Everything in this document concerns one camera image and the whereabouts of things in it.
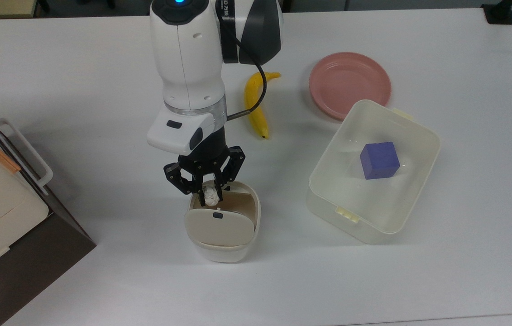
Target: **banana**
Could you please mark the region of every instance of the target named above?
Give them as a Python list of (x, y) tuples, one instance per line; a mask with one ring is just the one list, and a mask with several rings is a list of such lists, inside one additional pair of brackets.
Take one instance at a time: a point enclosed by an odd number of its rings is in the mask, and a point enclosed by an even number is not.
[[(279, 72), (265, 72), (264, 74), (266, 75), (266, 81), (280, 77)], [(244, 88), (244, 105), (246, 110), (251, 109), (260, 98), (258, 91), (261, 86), (262, 76), (257, 72), (250, 77), (246, 83), (246, 87)], [(262, 109), (258, 106), (258, 108), (248, 115), (248, 118), (250, 119), (250, 124), (256, 133), (262, 138), (268, 139), (268, 123), (266, 122), (266, 117), (264, 116)]]

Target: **blue cube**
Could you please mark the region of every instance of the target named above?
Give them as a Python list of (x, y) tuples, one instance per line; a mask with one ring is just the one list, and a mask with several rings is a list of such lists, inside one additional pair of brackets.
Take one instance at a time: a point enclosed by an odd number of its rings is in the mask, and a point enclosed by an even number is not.
[(392, 177), (401, 166), (392, 142), (366, 144), (361, 163), (366, 180)]

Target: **table surface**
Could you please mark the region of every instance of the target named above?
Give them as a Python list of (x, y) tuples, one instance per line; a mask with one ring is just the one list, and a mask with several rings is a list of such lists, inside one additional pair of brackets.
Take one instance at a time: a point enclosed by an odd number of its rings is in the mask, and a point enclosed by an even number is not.
[[(200, 257), (189, 198), (146, 143), (162, 101), (148, 17), (0, 21), (0, 117), (51, 164), (51, 187), (98, 247), (7, 325), (342, 325), (512, 314), (512, 26), (481, 9), (291, 13), (264, 69), (271, 139), (226, 125), (262, 200), (239, 264)], [(339, 122), (308, 91), (320, 58), (352, 51), (392, 80), (388, 107), (441, 151), (404, 229), (363, 245), (305, 205)], [(254, 67), (225, 65), (228, 110)]]
[(512, 326), (512, 315), (386, 322), (358, 326)]

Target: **white handle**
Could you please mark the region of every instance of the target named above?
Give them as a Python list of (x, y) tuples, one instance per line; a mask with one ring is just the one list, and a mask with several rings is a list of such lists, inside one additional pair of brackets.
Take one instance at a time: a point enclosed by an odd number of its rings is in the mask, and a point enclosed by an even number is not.
[(336, 207), (336, 212), (341, 214), (342, 216), (346, 217), (347, 219), (353, 221), (355, 224), (359, 222), (361, 217), (359, 215), (356, 215), (355, 213), (352, 213), (350, 211), (347, 211), (346, 209), (338, 206)]
[(28, 140), (26, 140), (26, 138), (24, 138), (24, 136), (20, 133), (20, 131), (18, 130), (18, 128), (16, 128), (15, 126), (13, 126), (8, 120), (6, 120), (5, 118), (1, 118), (0, 119), (0, 127), (2, 127), (3, 125), (7, 125), (9, 126), (12, 131), (14, 131), (14, 134), (16, 135), (16, 137), (26, 146), (26, 148), (31, 152), (31, 154), (37, 159), (37, 161), (40, 163), (40, 165), (43, 166), (44, 170), (45, 170), (45, 175), (38, 179), (38, 180), (35, 180), (36, 181), (36, 184), (37, 186), (39, 187), (43, 187), (45, 184), (47, 184), (49, 181), (51, 181), (51, 179), (53, 178), (53, 170), (51, 170), (51, 168), (47, 165), (47, 163), (44, 161), (44, 159), (42, 157), (40, 157), (40, 155), (37, 153), (36, 150), (34, 150), (34, 148), (32, 147), (32, 145), (29, 143)]

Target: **plastic plate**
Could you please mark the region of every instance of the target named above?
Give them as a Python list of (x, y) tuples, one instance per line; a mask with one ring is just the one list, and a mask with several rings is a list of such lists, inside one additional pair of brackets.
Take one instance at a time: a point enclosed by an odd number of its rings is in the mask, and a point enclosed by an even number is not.
[(324, 57), (310, 73), (310, 93), (322, 111), (344, 120), (360, 100), (385, 106), (391, 97), (391, 81), (376, 61), (354, 52)]

